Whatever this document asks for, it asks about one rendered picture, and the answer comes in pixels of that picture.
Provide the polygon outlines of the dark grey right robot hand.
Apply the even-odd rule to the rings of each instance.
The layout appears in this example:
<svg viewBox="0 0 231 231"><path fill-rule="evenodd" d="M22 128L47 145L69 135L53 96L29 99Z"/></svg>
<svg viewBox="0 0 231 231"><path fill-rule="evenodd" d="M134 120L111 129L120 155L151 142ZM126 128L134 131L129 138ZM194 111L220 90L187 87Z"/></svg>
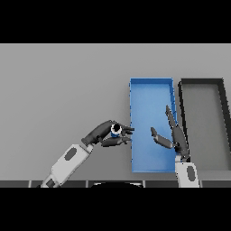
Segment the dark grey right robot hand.
<svg viewBox="0 0 231 231"><path fill-rule="evenodd" d="M166 106L165 115L168 118L168 123L171 129L171 138L167 139L166 137L161 136L157 133L157 131L152 127L151 128L151 134L153 137L153 140L167 148L171 149L173 148L175 152L180 156L180 160L182 162L190 162L190 154L189 154L189 148L187 145L186 136L183 133L183 130L181 127L175 122L173 114L169 108L169 106Z"/></svg>

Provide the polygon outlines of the blue bin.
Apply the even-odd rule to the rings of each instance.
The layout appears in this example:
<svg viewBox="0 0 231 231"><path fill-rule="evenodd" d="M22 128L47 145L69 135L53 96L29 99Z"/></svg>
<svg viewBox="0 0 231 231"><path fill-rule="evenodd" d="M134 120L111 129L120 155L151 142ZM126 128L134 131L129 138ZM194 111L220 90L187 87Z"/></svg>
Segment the blue bin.
<svg viewBox="0 0 231 231"><path fill-rule="evenodd" d="M132 172L175 172L175 151L157 144L151 134L171 140L171 129L165 114L168 106L177 122L173 78L130 78L130 126Z"/></svg>

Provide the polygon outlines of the blue pipe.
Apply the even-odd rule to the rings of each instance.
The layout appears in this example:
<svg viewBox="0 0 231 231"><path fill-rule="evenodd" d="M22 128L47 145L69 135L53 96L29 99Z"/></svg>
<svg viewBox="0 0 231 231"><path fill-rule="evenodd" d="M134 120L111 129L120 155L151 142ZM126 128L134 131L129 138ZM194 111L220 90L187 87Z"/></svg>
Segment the blue pipe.
<svg viewBox="0 0 231 231"><path fill-rule="evenodd" d="M111 126L111 136L113 138L119 137L121 132L122 132L122 128L119 124L114 124Z"/></svg>

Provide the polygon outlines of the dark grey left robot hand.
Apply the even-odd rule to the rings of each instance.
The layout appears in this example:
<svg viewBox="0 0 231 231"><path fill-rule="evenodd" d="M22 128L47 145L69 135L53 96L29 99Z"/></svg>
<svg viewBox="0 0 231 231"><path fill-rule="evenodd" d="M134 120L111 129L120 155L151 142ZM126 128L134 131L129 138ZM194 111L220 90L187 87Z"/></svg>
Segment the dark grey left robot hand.
<svg viewBox="0 0 231 231"><path fill-rule="evenodd" d="M117 138L111 136L111 126L114 124L119 124L122 128L122 132ZM86 146L98 143L101 143L103 147L117 146L121 143L128 143L130 138L127 137L127 135L132 134L133 131L134 129L132 127L122 125L117 121L108 120L94 128L89 134L81 139L81 142Z"/></svg>

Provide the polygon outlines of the dark grey bin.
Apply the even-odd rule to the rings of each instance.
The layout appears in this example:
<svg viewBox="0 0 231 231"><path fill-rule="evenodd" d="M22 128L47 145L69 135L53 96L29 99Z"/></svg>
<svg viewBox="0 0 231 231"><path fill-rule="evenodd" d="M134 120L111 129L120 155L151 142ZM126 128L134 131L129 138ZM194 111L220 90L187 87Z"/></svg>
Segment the dark grey bin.
<svg viewBox="0 0 231 231"><path fill-rule="evenodd" d="M223 79L181 79L181 122L199 171L231 171L231 117Z"/></svg>

